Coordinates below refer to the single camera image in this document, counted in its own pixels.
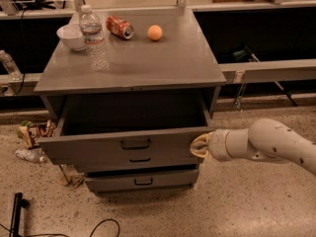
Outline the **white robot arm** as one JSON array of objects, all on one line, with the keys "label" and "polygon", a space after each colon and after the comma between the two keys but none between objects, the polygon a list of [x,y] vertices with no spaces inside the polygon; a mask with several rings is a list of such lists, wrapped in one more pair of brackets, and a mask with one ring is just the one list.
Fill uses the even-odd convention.
[{"label": "white robot arm", "polygon": [[198,158],[210,155],[220,162],[286,160],[316,175],[316,144],[270,118],[258,119],[248,128],[204,133],[191,143],[190,151]]}]

